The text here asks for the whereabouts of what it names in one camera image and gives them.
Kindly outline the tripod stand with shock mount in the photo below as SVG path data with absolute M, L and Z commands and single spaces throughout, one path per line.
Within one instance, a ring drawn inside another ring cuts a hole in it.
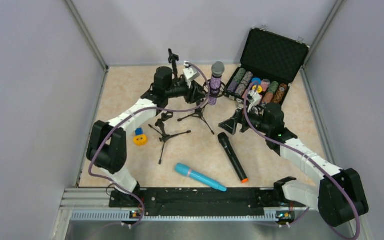
M 207 83 L 204 84 L 204 87 L 208 87 L 208 90 L 209 90 L 209 93 L 210 93 L 210 95 L 209 95 L 210 99 L 208 100 L 208 102 L 203 104 L 201 107 L 198 107 L 197 109 L 195 109 L 192 114 L 189 114 L 189 115 L 186 115 L 184 117 L 178 118 L 177 121 L 181 122 L 181 121 L 183 121 L 183 120 L 185 120 L 187 118 L 197 118 L 197 119 L 200 119 L 200 120 L 202 120 L 207 125 L 207 127 L 209 128 L 211 134 L 215 135 L 214 130 L 211 128 L 211 126 L 209 125 L 209 123 L 207 122 L 207 120 L 204 117 L 204 111 L 205 111 L 207 105 L 210 103 L 210 100 L 212 100 L 212 99 L 216 99 L 217 100 L 218 98 L 221 98 L 224 95 L 226 84 L 221 82 L 219 90 L 210 90 L 210 85 L 207 84 Z

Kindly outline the purple glitter microphone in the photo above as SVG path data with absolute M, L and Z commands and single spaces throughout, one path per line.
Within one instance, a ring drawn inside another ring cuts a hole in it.
M 211 66 L 211 80 L 209 83 L 210 97 L 208 99 L 210 106 L 215 106 L 217 103 L 224 72 L 225 65 L 221 61 L 217 61 Z

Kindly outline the black tripod clip stand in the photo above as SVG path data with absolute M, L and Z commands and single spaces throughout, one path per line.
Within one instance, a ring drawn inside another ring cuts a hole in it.
M 155 122 L 154 125 L 148 124 L 148 126 L 156 131 L 158 134 L 160 134 L 159 141 L 162 142 L 162 147 L 161 147 L 161 154 L 158 160 L 158 164 L 161 165 L 163 162 L 163 155 L 165 152 L 165 147 L 166 143 L 175 137 L 178 137 L 180 135 L 185 135 L 185 134 L 191 134 L 191 130 L 187 130 L 184 132 L 176 133 L 176 134 L 167 134 L 166 132 L 166 125 L 165 122 L 172 119 L 174 117 L 174 113 L 172 111 L 166 111 L 161 114 L 161 117 Z

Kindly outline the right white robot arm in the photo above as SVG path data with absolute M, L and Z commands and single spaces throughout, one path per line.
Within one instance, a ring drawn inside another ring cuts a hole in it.
M 285 126 L 285 114 L 278 103 L 269 103 L 262 113 L 237 109 L 219 127 L 234 135 L 256 130 L 266 138 L 267 146 L 280 157 L 299 168 L 315 185 L 293 177 L 275 183 L 282 200 L 298 202 L 317 210 L 331 227 L 338 227 L 369 212 L 369 205 L 359 173 L 342 169 L 310 150 L 296 134 Z

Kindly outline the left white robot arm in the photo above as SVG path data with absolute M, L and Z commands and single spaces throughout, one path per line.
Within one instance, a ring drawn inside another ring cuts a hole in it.
M 128 136 L 161 112 L 167 112 L 170 99 L 183 97 L 187 104 L 196 104 L 208 98 L 204 87 L 195 81 L 198 77 L 208 81 L 202 70 L 190 62 L 186 62 L 177 80 L 172 68 L 158 67 L 153 83 L 132 107 L 111 120 L 98 120 L 93 124 L 86 158 L 91 167 L 96 166 L 103 172 L 102 179 L 127 195 L 139 188 L 138 181 L 126 167 Z

